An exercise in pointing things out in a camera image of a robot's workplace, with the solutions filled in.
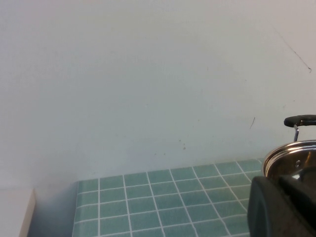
green tile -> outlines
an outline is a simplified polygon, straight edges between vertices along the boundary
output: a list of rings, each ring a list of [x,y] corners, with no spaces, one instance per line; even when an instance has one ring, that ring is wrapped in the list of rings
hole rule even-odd
[[[84,180],[84,181],[79,181],[78,183],[78,193],[98,191],[98,190],[99,190],[98,179]]]
[[[157,212],[130,215],[130,222],[134,231],[160,226]]]
[[[259,171],[262,166],[262,164],[256,159],[238,161],[238,164],[244,172]]]
[[[242,201],[240,201],[240,202],[241,202],[241,204],[242,204],[246,209],[248,209],[249,199],[247,199],[247,200],[242,200]]]
[[[98,236],[98,221],[84,221],[75,223],[73,237]]]
[[[100,202],[125,200],[125,191],[123,189],[109,189],[100,191]]]
[[[126,201],[110,202],[100,205],[100,218],[126,214]]]
[[[220,220],[195,223],[194,227],[199,237],[220,237],[228,235],[224,224]]]
[[[110,235],[108,237],[130,237],[130,233],[125,233],[125,234],[117,234],[117,235]]]
[[[174,180],[183,180],[183,179],[194,179],[196,178],[191,167],[188,168],[179,168],[171,170]]]
[[[199,179],[205,189],[215,189],[226,187],[224,180],[221,177],[211,177]]]
[[[166,237],[196,237],[192,225],[182,225],[163,228]]]
[[[161,228],[133,232],[133,237],[163,237]]]
[[[152,190],[154,195],[176,194],[178,192],[173,182],[152,184]]]
[[[129,213],[138,213],[155,210],[155,204],[152,197],[128,200]]]
[[[249,232],[246,215],[225,218],[224,222],[232,235]]]
[[[76,209],[75,222],[98,218],[98,205],[82,206]]]
[[[151,184],[172,181],[169,170],[148,172],[148,177]]]
[[[204,191],[181,194],[185,206],[207,204],[209,200]]]
[[[127,175],[124,175],[124,180],[125,180],[126,186],[148,184],[146,173],[127,174]]]
[[[124,187],[123,176],[114,176],[100,179],[100,189],[113,189]]]
[[[178,194],[158,196],[155,197],[155,201],[158,209],[167,209],[183,206]]]
[[[129,223],[127,216],[120,216],[100,220],[101,235],[108,235],[127,231],[129,231]]]
[[[251,186],[243,186],[243,187],[232,187],[233,192],[236,194],[238,199],[249,198],[250,196],[250,188]]]
[[[263,176],[262,172],[261,171],[253,171],[253,172],[248,172],[246,173],[247,177],[252,180],[253,177],[256,177],[256,176]]]
[[[163,226],[190,222],[184,208],[159,211],[159,216]]]
[[[176,184],[179,192],[196,191],[202,189],[201,184],[199,184],[197,179],[177,181]]]
[[[216,210],[221,217],[245,214],[246,211],[238,201],[230,201],[214,204]]]
[[[218,218],[212,205],[189,206],[187,210],[193,222]]]
[[[236,174],[242,173],[242,170],[239,168],[236,162],[226,162],[215,164],[221,174]]]
[[[246,185],[250,184],[250,181],[244,174],[232,174],[223,176],[229,186]]]
[[[99,202],[99,193],[90,192],[77,195],[77,207],[87,204],[94,204]]]
[[[149,185],[136,186],[136,187],[127,187],[126,188],[127,198],[141,198],[141,197],[150,197],[152,192]]]
[[[193,167],[196,172],[198,178],[211,177],[219,175],[215,166],[213,164],[210,165],[200,165]]]
[[[206,192],[212,202],[236,200],[236,197],[229,188],[212,189]]]

white grout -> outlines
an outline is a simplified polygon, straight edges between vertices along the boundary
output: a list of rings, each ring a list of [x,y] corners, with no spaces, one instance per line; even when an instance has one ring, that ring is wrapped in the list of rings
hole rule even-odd
[[[133,237],[133,232],[141,232],[141,231],[145,231],[145,230],[152,230],[152,229],[160,229],[162,230],[162,233],[163,233],[163,236],[165,237],[165,233],[164,233],[164,227],[173,227],[173,226],[182,226],[182,225],[189,225],[191,224],[194,231],[195,231],[195,234],[196,236],[198,237],[198,234],[197,234],[197,231],[195,229],[195,226],[194,226],[194,223],[200,223],[200,222],[207,222],[207,221],[215,221],[215,220],[220,220],[223,222],[225,228],[226,228],[226,231],[227,233],[229,234],[228,236],[225,236],[225,237],[238,237],[238,236],[241,236],[241,235],[244,235],[244,234],[248,234],[248,233],[242,233],[242,234],[235,234],[235,235],[232,235],[230,234],[229,230],[227,229],[227,226],[224,222],[223,219],[226,219],[226,218],[230,218],[230,217],[238,217],[238,216],[245,216],[246,214],[240,214],[240,215],[231,215],[231,216],[228,216],[228,217],[220,217],[219,213],[217,212],[214,204],[217,204],[217,203],[225,203],[225,202],[234,202],[234,201],[238,201],[240,204],[241,202],[240,201],[243,201],[243,200],[248,200],[247,198],[244,198],[244,199],[238,199],[238,197],[235,195],[235,193],[233,192],[231,186],[228,185],[228,183],[225,181],[225,179],[223,178],[223,176],[229,176],[229,175],[236,175],[236,174],[244,174],[246,176],[246,178],[251,181],[248,176],[246,175],[247,173],[253,173],[253,172],[258,172],[257,170],[256,171],[247,171],[245,172],[242,167],[240,166],[240,164],[236,161],[237,165],[239,166],[239,168],[241,169],[242,173],[234,173],[234,174],[226,174],[226,175],[222,175],[216,164],[214,164],[217,172],[219,173],[219,175],[216,175],[216,176],[208,176],[208,177],[202,177],[202,178],[198,178],[194,168],[192,167],[192,170],[196,176],[196,178],[193,178],[193,179],[185,179],[185,180],[178,180],[178,181],[175,181],[173,176],[172,176],[172,173],[171,173],[171,170],[169,169],[169,172],[171,174],[171,177],[172,177],[172,181],[166,181],[166,182],[158,182],[158,183],[150,183],[150,180],[149,180],[149,177],[148,177],[148,173],[146,172],[146,175],[147,175],[147,179],[148,179],[148,184],[142,184],[142,185],[134,185],[134,186],[126,186],[125,185],[125,179],[124,179],[124,176],[123,176],[123,187],[119,187],[119,188],[110,188],[110,189],[103,189],[101,190],[100,189],[100,179],[98,179],[98,190],[94,190],[94,191],[88,191],[88,192],[82,192],[82,193],[78,193],[77,191],[77,199],[76,199],[76,210],[75,210],[75,217],[76,217],[76,213],[77,213],[77,209],[80,208],[80,207],[84,207],[84,206],[89,206],[89,205],[98,205],[98,218],[97,219],[89,219],[89,220],[82,220],[82,221],[77,221],[77,222],[74,222],[74,225],[73,225],[73,234],[72,236],[74,237],[74,229],[75,229],[75,224],[76,223],[81,223],[81,222],[86,222],[86,221],[93,221],[93,220],[98,220],[98,237],[109,237],[109,236],[112,236],[114,234],[107,234],[107,235],[100,235],[100,220],[102,219],[108,219],[108,218],[115,218],[115,217],[121,217],[121,216],[128,216],[128,222],[129,222],[129,232],[121,232],[121,233],[115,233],[115,234],[126,234],[126,233],[130,233],[131,237]],[[225,182],[225,184],[227,185],[226,187],[220,187],[220,188],[213,188],[213,189],[205,189],[204,186],[202,185],[200,179],[206,179],[206,178],[212,178],[212,177],[221,177],[223,179],[223,181]],[[186,180],[195,180],[197,179],[202,187],[202,190],[194,190],[194,191],[188,191],[188,192],[180,192],[178,187],[177,187],[177,182],[179,181],[186,181]],[[174,183],[175,187],[176,187],[176,190],[177,190],[177,193],[173,193],[173,194],[163,194],[163,195],[154,195],[153,193],[153,189],[152,189],[152,186],[151,185],[155,185],[155,184],[162,184],[162,183]],[[149,185],[150,187],[150,190],[151,190],[151,194],[152,196],[147,196],[147,197],[137,197],[137,198],[127,198],[127,193],[126,193],[126,189],[127,188],[131,188],[131,187],[138,187],[138,186],[145,186],[145,185]],[[234,186],[234,187],[246,187],[246,186],[250,186],[250,184],[247,184],[247,185],[237,185],[237,186]],[[211,199],[209,198],[209,196],[207,195],[206,191],[208,190],[216,190],[216,189],[225,189],[225,188],[229,188],[230,191],[233,193],[233,195],[235,196],[236,200],[230,200],[230,201],[219,201],[219,202],[212,202]],[[122,200],[115,200],[115,201],[109,201],[109,202],[101,202],[100,200],[100,192],[101,191],[106,191],[106,190],[115,190],[115,189],[124,189],[124,192],[125,192],[125,199],[122,199]],[[210,203],[207,203],[207,204],[197,204],[197,205],[190,205],[190,206],[203,206],[203,205],[212,205],[214,207],[214,210],[215,212],[217,213],[219,219],[212,219],[212,220],[204,220],[204,221],[198,221],[198,222],[193,222],[191,220],[191,217],[188,213],[188,210],[187,210],[187,206],[184,204],[184,201],[181,197],[181,194],[182,193],[193,193],[193,192],[205,192],[206,196],[208,197]],[[98,203],[92,203],[92,204],[85,204],[85,205],[82,205],[82,206],[78,206],[78,195],[80,194],[86,194],[86,193],[93,193],[93,192],[98,192]],[[181,202],[182,202],[182,205],[181,207],[174,207],[174,208],[166,208],[166,209],[158,209],[157,207],[157,203],[156,203],[156,200],[155,200],[155,197],[159,197],[159,196],[168,196],[168,195],[179,195],[180,199],[181,199]],[[129,208],[128,208],[128,200],[131,200],[131,199],[140,199],[140,198],[150,198],[152,197],[153,200],[154,200],[154,204],[155,204],[155,210],[153,211],[146,211],[146,212],[139,212],[139,213],[129,213]],[[104,217],[104,218],[100,218],[100,206],[102,203],[112,203],[112,202],[120,202],[120,201],[125,201],[126,202],[126,208],[127,208],[127,214],[126,215],[119,215],[119,216],[111,216],[111,217]],[[170,209],[179,209],[179,208],[184,208],[185,211],[186,211],[186,214],[189,218],[189,221],[188,223],[183,223],[183,224],[176,224],[176,225],[170,225],[170,226],[163,226],[162,225],[162,222],[161,222],[161,219],[160,219],[160,215],[159,215],[159,211],[161,210],[170,210]],[[142,229],[142,230],[136,230],[136,231],[133,231],[132,230],[132,227],[131,227],[131,221],[130,221],[130,216],[131,215],[136,215],[136,214],[141,214],[141,213],[148,213],[148,212],[156,212],[157,215],[158,215],[158,219],[159,219],[159,223],[160,223],[160,227],[156,227],[156,228],[149,228],[149,229]]]
[[[244,174],[244,176],[246,176],[246,178],[250,181],[251,183],[251,179],[248,178],[248,176],[245,174],[245,172],[243,171],[241,165],[236,161],[237,165],[239,166],[239,168],[242,170],[242,173]]]
[[[246,187],[246,186],[250,186],[250,184],[244,184],[244,185],[235,185],[233,186],[233,188],[236,187]],[[205,189],[207,191],[209,190],[216,190],[216,189],[226,189],[228,187],[219,187],[219,188],[212,188],[212,189]],[[187,191],[187,192],[180,192],[181,194],[185,194],[185,193],[195,193],[195,192],[202,192],[203,189],[201,190],[193,190],[193,191]],[[154,195],[154,197],[160,197],[160,196],[170,196],[170,195],[177,195],[178,193],[172,193],[172,194],[160,194],[160,195]],[[145,197],[133,197],[133,198],[128,198],[127,200],[133,200],[133,199],[141,199],[141,198],[150,198],[151,196],[145,196]],[[121,200],[115,200],[115,201],[106,201],[106,202],[101,202],[100,204],[104,204],[104,203],[112,203],[112,202],[120,202],[120,201],[125,201],[124,199]],[[91,205],[97,205],[97,203],[91,203],[91,204],[85,204],[85,205],[81,205],[81,206],[77,206],[77,208],[83,207],[83,206],[91,206]]]
[[[220,203],[226,203],[226,202],[234,202],[237,200],[230,200],[230,201],[218,201],[218,202],[213,202],[213,204],[220,204]],[[205,203],[205,204],[195,204],[195,205],[187,205],[187,207],[192,207],[192,206],[207,206],[207,205],[211,205],[210,203]],[[173,210],[173,209],[181,209],[183,208],[183,206],[178,206],[178,207],[172,207],[172,208],[164,208],[164,209],[158,209],[158,211],[166,211],[166,210]],[[132,215],[138,215],[138,214],[144,214],[144,213],[150,213],[150,212],[157,212],[156,210],[152,210],[152,211],[143,211],[143,212],[136,212],[136,213],[130,213],[129,216]],[[115,218],[115,217],[122,217],[122,216],[128,216],[127,214],[124,215],[118,215],[118,216],[108,216],[108,217],[100,217],[100,220],[103,219],[110,219],[110,218]],[[80,223],[80,222],[85,222],[85,221],[93,221],[93,220],[98,220],[98,218],[94,218],[94,219],[87,219],[87,220],[82,220],[82,221],[77,221],[75,223]]]
[[[98,190],[98,236],[100,236],[100,179],[98,179],[98,186],[99,186],[99,190]]]
[[[219,172],[219,170],[218,170],[216,164],[214,164],[214,166],[215,166],[217,172],[218,172],[219,174],[221,174],[221,173]],[[233,193],[233,195],[235,196],[236,200],[240,203],[240,205],[242,206],[242,208],[245,209],[245,211],[247,212],[247,208],[245,208],[245,207],[242,205],[242,203],[240,202],[240,200],[238,199],[238,197],[236,196],[236,194],[233,192],[232,187],[228,185],[228,183],[226,182],[226,180],[225,180],[223,177],[222,177],[222,179],[224,180],[225,184],[228,186],[228,188],[230,189],[230,191]]]
[[[147,175],[148,182],[150,183],[148,172],[146,172],[146,175]],[[159,224],[160,224],[160,227],[161,227],[162,235],[163,235],[163,237],[165,237],[166,235],[165,235],[163,227],[162,227],[162,222],[161,222],[161,218],[160,218],[160,215],[159,215],[159,212],[158,212],[158,207],[157,207],[157,203],[156,203],[156,200],[155,200],[155,197],[154,197],[154,192],[153,192],[152,186],[150,184],[149,184],[149,187],[150,187],[150,192],[152,193],[152,199],[154,200],[155,209],[156,209],[156,212],[157,212],[157,215],[158,215],[158,219],[159,219]]]
[[[124,185],[124,192],[125,192],[125,201],[126,201],[126,208],[127,208],[129,232],[130,232],[130,237],[133,237],[132,224],[131,224],[131,222],[130,222],[129,209],[128,209],[128,201],[127,201],[127,193],[126,193],[126,186],[125,186],[125,178],[124,178],[124,176],[123,176],[123,185]]]
[[[177,192],[178,192],[179,197],[180,197],[180,199],[181,199],[182,205],[183,205],[183,207],[184,207],[184,209],[185,209],[185,211],[186,211],[186,213],[187,213],[187,216],[188,216],[188,218],[189,218],[189,221],[190,221],[190,223],[191,223],[191,225],[192,225],[192,227],[193,227],[193,229],[194,229],[194,232],[195,232],[195,234],[196,234],[196,237],[198,237],[197,230],[196,230],[196,228],[195,228],[195,226],[194,226],[194,224],[193,224],[193,222],[192,222],[192,219],[191,219],[191,217],[190,217],[190,215],[189,215],[188,209],[187,209],[187,207],[186,207],[186,205],[185,205],[185,203],[184,203],[184,201],[183,201],[183,199],[182,199],[182,197],[181,197],[181,194],[180,194],[180,191],[179,191],[179,189],[178,189],[178,186],[177,186],[176,182],[174,181],[174,178],[173,178],[173,175],[172,175],[172,173],[171,173],[171,170],[169,170],[169,172],[170,172],[172,181],[174,182],[174,185],[176,186]]]
[[[210,197],[207,195],[207,192],[206,192],[204,186],[202,185],[200,179],[198,178],[198,176],[197,176],[197,174],[196,174],[196,171],[194,170],[193,167],[192,167],[192,170],[193,170],[193,173],[194,173],[194,175],[196,176],[196,178],[197,178],[199,184],[200,184],[201,187],[203,188],[204,194],[207,196],[207,199],[209,200],[209,202],[211,203],[212,207],[214,208],[214,210],[215,210],[215,212],[216,212],[218,218],[219,218],[219,219],[221,220],[221,222],[223,223],[223,225],[224,225],[224,227],[225,227],[225,229],[226,229],[226,232],[227,232],[229,235],[231,235],[231,233],[229,232],[229,230],[228,230],[228,228],[227,228],[227,226],[226,226],[226,223],[223,221],[222,217],[220,216],[220,214],[219,214],[218,211],[216,210],[216,208],[215,208],[215,206],[214,206],[212,200],[211,200]]]
[[[77,193],[78,193],[78,190],[79,190],[79,182],[77,182]],[[76,218],[76,213],[77,213],[77,203],[78,203],[78,194],[77,194],[77,198],[76,198],[76,209],[75,209],[74,226],[73,226],[73,234],[72,234],[72,237],[74,237],[75,218]]]
[[[252,172],[258,172],[259,170],[254,170],[254,171],[247,171],[247,172],[240,172],[240,173],[233,173],[233,174],[221,174],[221,175],[214,175],[214,176],[207,176],[207,177],[201,177],[199,179],[207,179],[207,178],[213,178],[213,177],[222,177],[222,176],[230,176],[230,175],[234,175],[234,174],[246,174],[246,173],[252,173]],[[181,179],[181,180],[176,180],[175,182],[181,182],[181,181],[187,181],[187,180],[194,180],[196,178],[193,179]],[[158,182],[158,183],[152,183],[152,185],[155,184],[164,184],[164,183],[173,183],[173,181],[165,181],[165,182]],[[149,184],[139,184],[139,185],[133,185],[133,186],[126,186],[126,188],[132,188],[132,187],[139,187],[139,186],[146,186]],[[99,191],[107,191],[107,190],[114,190],[114,189],[123,189],[124,187],[118,187],[118,188],[109,188],[109,189],[100,189]],[[79,194],[87,194],[87,193],[93,193],[93,192],[97,192],[98,190],[93,190],[93,191],[87,191],[87,192],[81,192],[78,193]]]

cooking pot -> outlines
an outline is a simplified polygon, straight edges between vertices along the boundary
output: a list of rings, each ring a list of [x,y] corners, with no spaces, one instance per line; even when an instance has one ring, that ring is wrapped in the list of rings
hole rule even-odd
[[[284,125],[294,127],[294,142],[285,144],[271,151],[262,165],[265,177],[277,179],[280,175],[292,175],[300,179],[302,170],[316,167],[316,140],[298,142],[299,126],[316,125],[316,115],[288,117]]]

black pot handle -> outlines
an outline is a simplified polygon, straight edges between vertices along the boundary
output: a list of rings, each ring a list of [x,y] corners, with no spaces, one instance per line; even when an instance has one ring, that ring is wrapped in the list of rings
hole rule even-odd
[[[316,115],[298,115],[288,117],[284,120],[284,125],[288,127],[316,125]]]

kitchen wall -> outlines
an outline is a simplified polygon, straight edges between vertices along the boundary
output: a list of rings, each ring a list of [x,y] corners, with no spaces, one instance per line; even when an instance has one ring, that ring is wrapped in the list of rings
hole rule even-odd
[[[314,0],[1,1],[0,188],[45,206],[77,180],[264,157],[316,113],[315,22]]]

